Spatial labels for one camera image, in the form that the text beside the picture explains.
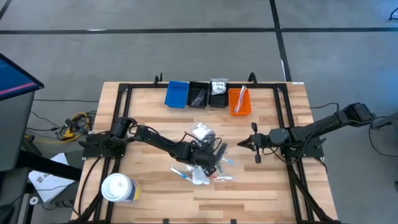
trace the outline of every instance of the black bin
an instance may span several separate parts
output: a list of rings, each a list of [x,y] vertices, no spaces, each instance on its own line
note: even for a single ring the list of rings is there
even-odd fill
[[[223,94],[211,95],[211,82],[209,84],[209,106],[215,108],[226,108],[228,106],[229,83],[226,84],[226,91]]]
[[[187,105],[192,108],[205,108],[207,106],[208,86],[209,83],[190,82],[188,89]],[[199,93],[202,90],[205,91],[205,97],[203,97],[199,105],[193,106],[192,102],[198,97]]]

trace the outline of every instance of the lid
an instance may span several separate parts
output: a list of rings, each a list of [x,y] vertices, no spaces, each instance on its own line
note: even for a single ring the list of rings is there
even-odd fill
[[[106,200],[120,202],[126,199],[131,191],[131,181],[124,174],[111,174],[105,178],[101,193]]]

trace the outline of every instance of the small bin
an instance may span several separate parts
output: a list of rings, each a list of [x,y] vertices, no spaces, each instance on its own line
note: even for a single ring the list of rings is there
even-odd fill
[[[207,98],[208,98],[208,86],[209,83],[202,83],[202,82],[190,82],[189,83],[189,91],[188,91],[188,99],[187,105],[192,108],[205,108],[207,106]],[[199,103],[199,105],[192,105],[192,102],[198,97],[199,93],[204,90],[205,96]]]
[[[249,90],[243,93],[242,107],[239,112],[235,113],[235,106],[238,104],[239,94],[241,93],[240,88],[232,88],[228,90],[229,92],[229,113],[233,116],[244,116],[251,114],[250,96]]]
[[[215,108],[226,108],[228,106],[229,83],[226,84],[226,91],[222,94],[211,95],[211,82],[209,85],[209,106]]]
[[[171,108],[184,108],[187,103],[188,86],[186,82],[169,81],[164,103]]]

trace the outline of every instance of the concrete floor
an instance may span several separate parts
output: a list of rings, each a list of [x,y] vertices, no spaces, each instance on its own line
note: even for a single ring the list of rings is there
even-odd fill
[[[283,28],[398,27],[387,21],[396,1],[276,0]],[[261,0],[12,0],[0,30],[273,27],[269,1]],[[284,33],[292,80],[305,82],[310,104],[363,102],[378,116],[398,112],[398,32]],[[45,84],[36,98],[98,100],[105,81],[283,81],[273,32],[228,34],[0,35],[0,52]],[[96,103],[35,102],[32,111],[58,124]],[[315,119],[334,108],[313,110]],[[48,124],[30,117],[29,126]],[[345,223],[396,223],[398,158],[371,148],[368,129],[344,128],[324,144],[331,191]],[[390,128],[373,133],[380,151],[397,154]],[[76,144],[37,144],[45,156],[75,152]],[[64,197],[73,198],[76,188]],[[32,223],[67,222],[70,209],[36,206]]]

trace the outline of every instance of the screen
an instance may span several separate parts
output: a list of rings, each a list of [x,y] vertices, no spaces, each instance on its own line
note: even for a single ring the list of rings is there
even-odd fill
[[[0,97],[36,89],[39,85],[0,59]]]

